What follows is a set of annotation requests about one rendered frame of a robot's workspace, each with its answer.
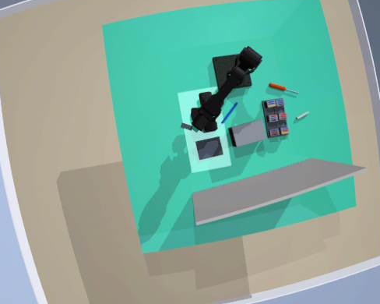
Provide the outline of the grey flat panel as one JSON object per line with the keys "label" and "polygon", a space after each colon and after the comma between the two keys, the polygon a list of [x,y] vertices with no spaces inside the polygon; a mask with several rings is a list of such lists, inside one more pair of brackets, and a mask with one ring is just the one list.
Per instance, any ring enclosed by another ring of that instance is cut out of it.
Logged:
{"label": "grey flat panel", "polygon": [[246,179],[192,193],[196,225],[292,198],[367,171],[366,167],[311,158]]}

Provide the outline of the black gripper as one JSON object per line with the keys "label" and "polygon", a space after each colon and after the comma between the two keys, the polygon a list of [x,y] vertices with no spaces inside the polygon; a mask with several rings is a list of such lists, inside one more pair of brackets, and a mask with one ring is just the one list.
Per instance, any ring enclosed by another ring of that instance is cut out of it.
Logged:
{"label": "black gripper", "polygon": [[[204,103],[204,101],[206,99],[210,99],[211,96],[212,96],[212,92],[210,92],[210,91],[209,92],[200,93],[199,94],[200,104],[202,105]],[[213,130],[218,130],[218,126],[217,126],[216,120],[213,120],[212,122],[209,121],[204,129],[205,129],[206,132],[213,131]]]}

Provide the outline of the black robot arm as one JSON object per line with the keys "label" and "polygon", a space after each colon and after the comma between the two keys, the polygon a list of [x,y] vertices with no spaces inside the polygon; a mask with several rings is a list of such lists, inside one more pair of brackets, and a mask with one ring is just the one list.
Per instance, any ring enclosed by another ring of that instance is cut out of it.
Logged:
{"label": "black robot arm", "polygon": [[[238,63],[238,59],[240,63]],[[223,100],[236,86],[245,81],[246,75],[253,73],[259,67],[260,62],[262,62],[260,54],[249,46],[244,47],[236,57],[235,66],[229,69],[227,81],[217,91],[217,94],[212,95],[210,99],[206,99],[200,108],[191,109],[193,120],[191,124],[199,131],[202,131],[209,121],[216,120],[221,114]],[[247,69],[252,70],[245,72]]]}

